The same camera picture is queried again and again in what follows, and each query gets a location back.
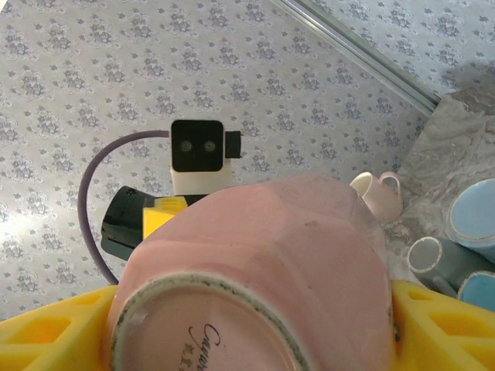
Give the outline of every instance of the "cup rim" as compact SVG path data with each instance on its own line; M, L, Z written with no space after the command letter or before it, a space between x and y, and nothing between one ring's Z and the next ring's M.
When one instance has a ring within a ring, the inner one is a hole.
M439 254L437 255L437 257L436 257L435 261L433 262L433 264L431 264L428 267L423 268L423 269L417 269L417 268L414 268L411 265L411 252L414 250L414 248L416 247L416 245L418 245L418 243L421 243L421 242L423 242L425 240L434 240L436 242L437 246L439 247ZM416 240L411 245L411 247L409 247L409 251L408 251L407 261L408 261L409 269L411 271L413 271L414 273L425 273L425 272L430 271L433 267L435 267L439 263L440 257L442 256L442 251L443 251L442 242L438 238L436 238L436 237L426 236L426 237L420 238L419 240Z
M116 356L122 352L124 337L121 335L125 334L128 325L132 322L133 314L139 310L139 303L147 301L165 291L187 287L213 289L219 291L221 294L225 294L225 292L236 294L237 299L242 304L251 305L253 307L252 309L261 315L264 320L278 332L281 340L285 343L285 346L291 353L292 359L299 366L301 371L310 371L313 369L309 354L303 348L300 339L297 339L294 331L284 324L284 322L287 323L287 321L284 321L283 315L277 313L248 290L245 290L236 284L232 284L223 277L202 273L167 274L144 283L139 289L132 293L125 302L124 307L120 310L116 326L111 335L111 369L122 369L122 364Z
M364 179L364 178L369 178L369 182L366 186L366 190L361 195L359 192L357 192L357 190L353 187L353 185L355 185L356 182L358 182L359 180ZM352 180L352 182L350 183L350 186L356 190L359 197L365 197L365 195L368 193L368 191L371 188L371 184L373 183L373 178L374 178L374 175L371 172L361 172L358 176L356 176L356 178L354 178Z

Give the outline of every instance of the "pink cup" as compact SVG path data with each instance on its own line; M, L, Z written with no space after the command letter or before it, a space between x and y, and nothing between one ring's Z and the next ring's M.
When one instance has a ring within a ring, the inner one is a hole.
M368 208L323 175L215 192L131 255L105 360L118 371L388 369L383 253Z

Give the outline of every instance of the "gray marble surface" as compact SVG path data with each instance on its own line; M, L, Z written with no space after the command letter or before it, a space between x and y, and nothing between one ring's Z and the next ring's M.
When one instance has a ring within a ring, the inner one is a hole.
M418 283L408 248L424 236L444 237L452 201L472 184L495 177L495 87L445 96L398 174L401 218L385 226L392 279Z

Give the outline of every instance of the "camera lens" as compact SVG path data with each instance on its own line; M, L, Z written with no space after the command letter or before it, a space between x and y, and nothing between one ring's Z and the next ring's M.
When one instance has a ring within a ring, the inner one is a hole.
M215 144L212 141L207 141L204 144L204 150L206 152L213 152L215 150L215 148L216 148L216 146L215 146Z
M193 149L193 145L191 145L190 141L183 141L180 144L180 150L182 152L189 152L191 149Z

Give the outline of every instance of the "cup handle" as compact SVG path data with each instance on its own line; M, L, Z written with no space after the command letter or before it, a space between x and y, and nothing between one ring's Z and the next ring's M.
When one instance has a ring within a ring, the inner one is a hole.
M457 298L457 292L453 289L450 283L442 276L433 277L433 283L444 295L450 296L451 298Z
M384 172L378 179L378 182L383 184L385 179L393 179L397 183L397 194L401 197L401 180L399 179L399 175L394 172Z

